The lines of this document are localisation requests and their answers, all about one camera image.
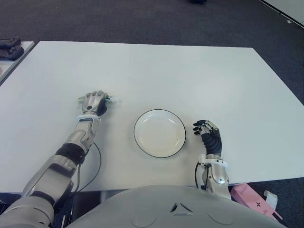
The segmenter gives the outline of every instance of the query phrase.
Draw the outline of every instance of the robotic hand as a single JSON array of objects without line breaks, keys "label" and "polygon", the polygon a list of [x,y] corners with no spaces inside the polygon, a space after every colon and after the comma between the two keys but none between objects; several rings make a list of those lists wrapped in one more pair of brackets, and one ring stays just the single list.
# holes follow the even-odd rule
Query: robotic hand
[{"label": "robotic hand", "polygon": [[0,216],[0,228],[45,228],[53,224],[54,210],[60,209],[70,195],[74,185],[71,178],[93,143],[107,99],[103,91],[85,95],[83,114],[77,117],[74,132],[26,184],[21,199]]},{"label": "robotic hand", "polygon": [[83,113],[103,115],[106,112],[105,102],[107,99],[109,99],[108,94],[101,90],[86,94],[82,105]]},{"label": "robotic hand", "polygon": [[206,147],[206,156],[199,156],[198,165],[203,169],[203,181],[206,191],[231,199],[228,185],[229,179],[226,173],[226,162],[221,158],[222,140],[219,128],[209,120],[199,120],[193,124],[195,135],[201,135]]}]

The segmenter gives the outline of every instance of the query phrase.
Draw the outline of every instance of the black cable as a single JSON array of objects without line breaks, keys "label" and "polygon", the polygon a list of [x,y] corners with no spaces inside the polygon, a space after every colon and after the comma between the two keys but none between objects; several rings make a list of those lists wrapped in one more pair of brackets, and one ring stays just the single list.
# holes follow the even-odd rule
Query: black cable
[{"label": "black cable", "polygon": [[99,174],[99,171],[100,171],[100,168],[101,168],[101,152],[100,152],[98,146],[96,145],[96,143],[94,142],[93,144],[95,145],[95,147],[97,148],[98,153],[99,153],[99,167],[98,167],[98,170],[97,170],[95,176],[82,189],[80,189],[77,193],[81,192],[83,189],[85,189],[90,183],[92,183],[95,180],[95,178]]},{"label": "black cable", "polygon": [[94,177],[93,177],[85,186],[83,186],[79,191],[77,191],[78,188],[79,188],[79,184],[80,184],[80,165],[79,165],[79,167],[78,167],[78,173],[77,173],[77,182],[78,182],[78,183],[77,183],[77,187],[76,187],[74,193],[73,193],[69,198],[75,196],[76,194],[78,194],[79,192],[81,192],[83,189],[85,189],[90,183],[92,183],[92,182],[95,180],[95,178],[97,177],[97,175],[98,175],[99,172],[100,172],[100,169],[101,169],[101,161],[102,161],[102,160],[101,160],[101,152],[100,152],[98,146],[96,145],[96,143],[94,142],[93,144],[95,145],[95,147],[97,148],[98,153],[99,153],[99,167],[98,167],[98,170],[97,170],[95,176],[94,176]]},{"label": "black cable", "polygon": [[76,186],[74,192],[77,192],[78,189],[79,189],[79,185],[80,185],[80,168],[81,168],[81,164],[78,165],[78,171],[77,171],[77,186]]},{"label": "black cable", "polygon": [[204,165],[207,167],[207,176],[206,176],[206,182],[205,182],[205,189],[204,190],[207,190],[207,181],[208,181],[208,175],[209,175],[209,166],[207,165]]},{"label": "black cable", "polygon": [[198,170],[198,166],[199,166],[199,162],[196,164],[195,166],[195,171],[194,171],[194,179],[195,179],[195,185],[196,185],[196,188],[198,189],[199,188],[199,185],[198,185],[198,180],[196,179],[196,172]]}]

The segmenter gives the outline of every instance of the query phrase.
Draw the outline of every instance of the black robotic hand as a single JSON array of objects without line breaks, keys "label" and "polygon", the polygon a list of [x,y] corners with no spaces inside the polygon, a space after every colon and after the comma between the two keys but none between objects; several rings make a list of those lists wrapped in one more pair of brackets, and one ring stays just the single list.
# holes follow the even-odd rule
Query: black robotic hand
[{"label": "black robotic hand", "polygon": [[193,124],[194,134],[200,134],[208,154],[221,156],[222,140],[218,127],[209,120],[199,120]]}]

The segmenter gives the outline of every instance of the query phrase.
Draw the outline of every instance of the dark gray carpet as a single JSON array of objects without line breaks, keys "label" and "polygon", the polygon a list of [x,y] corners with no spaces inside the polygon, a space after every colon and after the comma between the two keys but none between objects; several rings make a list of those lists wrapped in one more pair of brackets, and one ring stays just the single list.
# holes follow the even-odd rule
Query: dark gray carpet
[{"label": "dark gray carpet", "polygon": [[[304,104],[304,31],[286,20],[258,0],[0,0],[0,38],[252,47]],[[303,179],[250,185],[304,227]]]}]

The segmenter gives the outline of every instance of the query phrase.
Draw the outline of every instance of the white table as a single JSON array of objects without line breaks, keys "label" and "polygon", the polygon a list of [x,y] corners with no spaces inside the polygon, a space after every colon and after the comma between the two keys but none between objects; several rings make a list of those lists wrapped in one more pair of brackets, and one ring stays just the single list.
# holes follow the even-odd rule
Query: white table
[{"label": "white table", "polygon": [[[304,176],[304,107],[254,49],[39,42],[0,87],[1,192],[22,191],[73,131],[77,98],[99,89],[121,102],[102,116],[102,170],[86,190],[193,186],[205,152],[192,132],[200,119],[220,129],[230,183]],[[151,109],[185,125],[185,145],[172,157],[151,157],[133,138],[137,118]],[[81,185],[97,166],[92,147]]]},{"label": "white table", "polygon": [[0,85],[1,82],[7,77],[10,71],[20,62],[23,58],[27,55],[27,53],[32,49],[34,46],[33,41],[24,41],[21,42],[21,46],[24,49],[23,55],[15,61],[0,61]]}]

